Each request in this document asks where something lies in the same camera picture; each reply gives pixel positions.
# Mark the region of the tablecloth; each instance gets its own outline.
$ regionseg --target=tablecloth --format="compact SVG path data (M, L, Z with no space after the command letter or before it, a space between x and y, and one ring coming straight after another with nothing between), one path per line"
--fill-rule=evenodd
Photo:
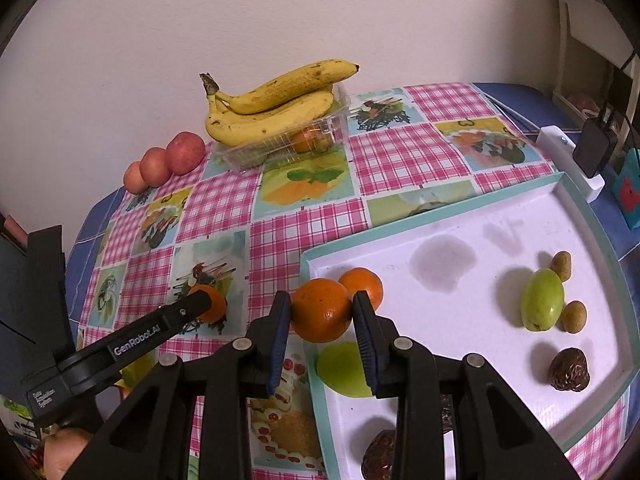
M267 163L242 175L220 163L210 143L192 173L142 196L124 194L97 249L79 343L209 280L226 296L226 319L192 323L159 348L184 360L209 355L268 312L277 290L295 290L307 248L555 171L516 124L468 84L352 96L341 140L316 158ZM307 365L300 342L290 337L277 398L251 403L257 479L322 475ZM627 399L568 453L582 478L595 478L622 446ZM194 457L201 414L199 403Z

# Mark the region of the mandarin orange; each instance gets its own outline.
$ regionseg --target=mandarin orange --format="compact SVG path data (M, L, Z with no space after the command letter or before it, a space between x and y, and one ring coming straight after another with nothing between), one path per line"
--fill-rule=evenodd
M382 280L375 272L364 267L355 267L351 270L347 270L338 280L349 291L349 294L353 298L353 295L359 290L364 290L368 296L373 310L376 310L382 298L384 296L384 290L382 288Z
M198 319L203 323L216 323L220 321L226 314L226 298L216 288L200 284L193 285L189 290L189 294L193 294L197 290L204 290L211 300L211 308L200 314Z
M334 280L315 278L291 296L293 330L311 343L338 339L351 324L351 296Z

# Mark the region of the plastic container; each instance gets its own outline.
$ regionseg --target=plastic container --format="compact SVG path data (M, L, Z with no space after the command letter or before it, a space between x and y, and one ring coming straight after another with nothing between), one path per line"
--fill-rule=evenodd
M327 115L260 142L234 147L216 143L214 156L236 173L244 173L266 161L289 164L303 154L324 153L335 144L343 144L351 101L340 84L334 85L333 94L335 101Z

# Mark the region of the banana bunch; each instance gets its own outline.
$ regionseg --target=banana bunch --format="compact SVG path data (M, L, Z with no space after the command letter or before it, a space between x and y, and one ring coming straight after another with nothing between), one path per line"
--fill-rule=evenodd
M227 146L269 139L325 115L334 102L332 85L358 66L329 59L286 73L240 96L220 91L209 74L200 74L209 101L207 133Z

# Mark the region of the banana stem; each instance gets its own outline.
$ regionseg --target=banana stem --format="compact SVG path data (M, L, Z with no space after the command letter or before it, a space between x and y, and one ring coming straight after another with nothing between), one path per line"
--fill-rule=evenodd
M200 74L200 79L202 79L202 83L204 84L204 89L205 92L207 92L207 97L215 96L216 99L226 101L227 103L231 101L231 97L223 94L220 91L218 83L213 81L213 78L208 73Z
M209 74L200 74L200 79L202 79L207 95L215 95L217 92L220 92L218 83L213 81L213 78Z

